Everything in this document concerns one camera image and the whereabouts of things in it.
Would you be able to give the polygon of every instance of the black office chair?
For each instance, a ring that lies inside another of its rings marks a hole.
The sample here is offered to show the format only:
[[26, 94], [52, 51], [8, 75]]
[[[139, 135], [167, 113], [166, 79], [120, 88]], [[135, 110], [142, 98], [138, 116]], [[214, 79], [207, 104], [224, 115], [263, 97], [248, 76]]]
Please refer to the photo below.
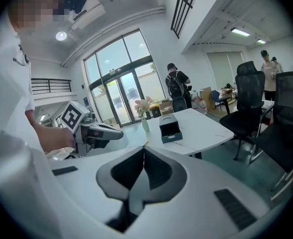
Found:
[[[260, 133], [260, 125], [257, 137], [251, 140], [285, 171], [275, 185], [277, 187], [283, 180], [288, 181], [293, 177], [293, 72], [276, 75], [275, 103], [263, 113], [260, 122], [270, 110], [273, 110], [274, 123], [262, 133]], [[255, 161], [262, 153], [254, 156], [256, 146], [249, 163]]]
[[258, 130], [259, 119], [264, 104], [262, 95], [265, 85], [265, 74], [257, 71], [254, 62], [243, 63], [237, 68], [236, 84], [238, 89], [237, 110], [220, 119], [220, 124], [235, 133], [232, 140], [239, 140], [237, 154], [238, 159], [241, 141], [254, 144], [248, 136]]

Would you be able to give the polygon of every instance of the backpack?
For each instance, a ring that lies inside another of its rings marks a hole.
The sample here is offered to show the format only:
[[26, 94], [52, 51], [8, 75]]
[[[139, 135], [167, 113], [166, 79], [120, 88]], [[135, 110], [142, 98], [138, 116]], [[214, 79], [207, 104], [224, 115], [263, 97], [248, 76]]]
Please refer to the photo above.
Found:
[[179, 71], [176, 73], [176, 77], [172, 77], [170, 75], [166, 77], [168, 79], [168, 85], [167, 85], [168, 92], [172, 98], [184, 97], [186, 92], [184, 85], [180, 83], [180, 81], [177, 78], [178, 73]]

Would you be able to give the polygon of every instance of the metal railing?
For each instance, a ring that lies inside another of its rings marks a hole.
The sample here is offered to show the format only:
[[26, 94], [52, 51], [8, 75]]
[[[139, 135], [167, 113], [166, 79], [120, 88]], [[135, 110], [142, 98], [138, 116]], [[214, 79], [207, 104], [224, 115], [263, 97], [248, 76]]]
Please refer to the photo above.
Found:
[[31, 78], [32, 94], [71, 92], [71, 80]]
[[171, 30], [174, 31], [178, 39], [180, 38], [180, 34], [184, 26], [185, 20], [187, 18], [187, 15], [190, 11], [190, 8], [193, 8], [193, 1], [194, 0], [177, 0]]

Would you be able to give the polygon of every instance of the black seat cushion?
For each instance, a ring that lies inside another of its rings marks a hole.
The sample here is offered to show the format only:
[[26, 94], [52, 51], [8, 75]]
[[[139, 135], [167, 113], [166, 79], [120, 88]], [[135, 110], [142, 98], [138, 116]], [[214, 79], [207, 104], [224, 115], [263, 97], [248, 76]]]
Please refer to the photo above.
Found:
[[257, 138], [251, 140], [268, 154], [287, 173], [293, 168], [293, 144], [285, 140], [279, 125], [272, 124]]
[[219, 122], [236, 135], [248, 136], [258, 130], [259, 116], [237, 111], [221, 118]]

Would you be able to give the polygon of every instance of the black box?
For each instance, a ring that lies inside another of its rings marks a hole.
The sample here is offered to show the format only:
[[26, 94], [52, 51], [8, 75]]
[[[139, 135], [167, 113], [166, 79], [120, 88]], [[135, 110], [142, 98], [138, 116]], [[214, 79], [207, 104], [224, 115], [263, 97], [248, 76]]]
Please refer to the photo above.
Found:
[[162, 133], [162, 142], [182, 140], [182, 132], [174, 114], [167, 114], [160, 117], [160, 130]]

